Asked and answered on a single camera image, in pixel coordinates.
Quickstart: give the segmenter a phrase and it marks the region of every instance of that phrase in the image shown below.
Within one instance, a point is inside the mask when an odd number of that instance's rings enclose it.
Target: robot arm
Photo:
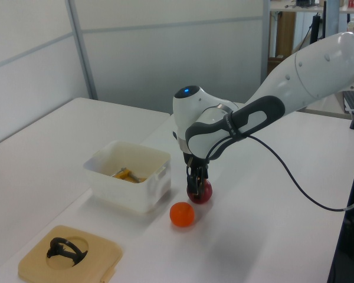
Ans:
[[[176,139],[188,173],[188,192],[201,198],[209,160],[279,118],[342,90],[354,90],[354,34],[344,32],[298,51],[275,68],[238,109],[197,86],[173,98]]]

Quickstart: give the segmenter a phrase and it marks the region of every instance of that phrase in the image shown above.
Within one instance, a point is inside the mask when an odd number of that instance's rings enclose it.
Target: beige plastic lid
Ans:
[[[50,242],[64,238],[86,256],[76,265],[71,258],[46,256]],[[65,251],[73,252],[69,246]],[[18,275],[29,283],[107,283],[122,257],[118,244],[80,230],[56,226],[20,261]]]

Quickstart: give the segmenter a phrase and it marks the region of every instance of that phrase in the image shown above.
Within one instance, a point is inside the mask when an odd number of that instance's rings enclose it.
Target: orange ball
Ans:
[[[171,207],[169,216],[174,225],[187,227],[194,221],[194,208],[187,202],[178,202]]]

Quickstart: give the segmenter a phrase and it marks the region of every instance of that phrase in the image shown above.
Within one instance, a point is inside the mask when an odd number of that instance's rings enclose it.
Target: white plastic container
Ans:
[[[152,210],[171,188],[171,155],[124,141],[113,141],[83,165],[94,195],[140,213]],[[112,177],[126,167],[141,183]]]
[[[348,23],[348,31],[354,33],[354,18]]]

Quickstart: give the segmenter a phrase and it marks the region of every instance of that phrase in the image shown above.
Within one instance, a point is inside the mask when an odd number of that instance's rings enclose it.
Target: black plastic piece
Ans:
[[[191,170],[190,174],[187,174],[188,192],[199,199],[204,194],[204,179],[208,179],[208,164],[205,159],[197,158],[185,152],[183,158]]]
[[[312,18],[312,31],[309,44],[315,43],[319,37],[320,19],[320,16],[313,16]]]
[[[75,253],[65,251],[63,245],[60,245],[61,243],[70,247]],[[66,240],[64,238],[54,238],[50,242],[50,249],[47,251],[47,257],[50,258],[55,255],[61,255],[66,258],[71,258],[75,263],[75,266],[85,258],[87,253],[88,251],[81,252],[78,247],[76,247],[69,240]]]
[[[199,91],[199,87],[197,85],[189,85],[188,87],[184,87],[180,89],[176,94],[175,98],[187,98]]]
[[[323,8],[323,36],[325,38],[325,29],[326,29],[326,1],[324,1],[324,8]]]
[[[279,98],[275,96],[264,96],[236,112],[226,114],[222,120],[214,124],[193,123],[192,126],[186,130],[186,141],[189,144],[189,139],[199,134],[215,133],[218,130],[227,131],[232,138],[223,142],[215,153],[209,157],[210,160],[215,160],[219,158],[222,152],[231,144],[246,138],[248,135],[265,128],[267,125],[283,117],[285,110],[284,104]],[[258,111],[262,111],[266,114],[266,120],[246,132],[240,133],[238,129],[248,124],[249,116]]]
[[[296,6],[299,7],[312,7],[316,6],[314,0],[296,0]]]

